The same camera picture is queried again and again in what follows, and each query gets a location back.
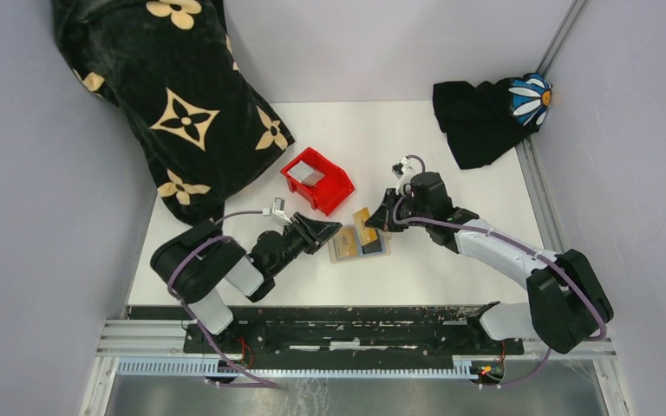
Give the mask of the stack of credit cards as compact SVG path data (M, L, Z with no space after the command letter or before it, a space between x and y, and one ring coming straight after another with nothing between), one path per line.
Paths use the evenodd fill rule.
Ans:
M288 174L291 179L294 179L298 183L306 186L316 186L320 182L325 174L318 171L312 166L307 165L303 161L295 164L289 171Z

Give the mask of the red plastic bin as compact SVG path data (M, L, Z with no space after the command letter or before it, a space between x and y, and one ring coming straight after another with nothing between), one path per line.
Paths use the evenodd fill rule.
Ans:
M312 147L305 148L280 173L292 193L330 217L354 193L349 175Z

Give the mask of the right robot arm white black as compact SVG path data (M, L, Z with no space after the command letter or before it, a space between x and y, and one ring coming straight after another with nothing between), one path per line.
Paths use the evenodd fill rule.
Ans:
M431 241L475 259L517 283L526 302L491 302L467 328L467 345L487 354L500 341L538 339L560 354L608 334L614 311L587 256L533 247L455 205L437 172L416 174L401 188L386 189L366 226L384 232L420 227Z

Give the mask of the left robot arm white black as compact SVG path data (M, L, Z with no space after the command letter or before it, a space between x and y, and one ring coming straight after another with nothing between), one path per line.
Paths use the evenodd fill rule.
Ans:
M281 231L261 233L251 250L223 233L219 224L205 220L162 244L152 254L151 269L167 292L189 309L206 329L205 340L214 350L232 350L238 341L233 313L217 287L229 283L251 302L275 288L275 277L300 255L313 255L341 229L339 222L292 215Z

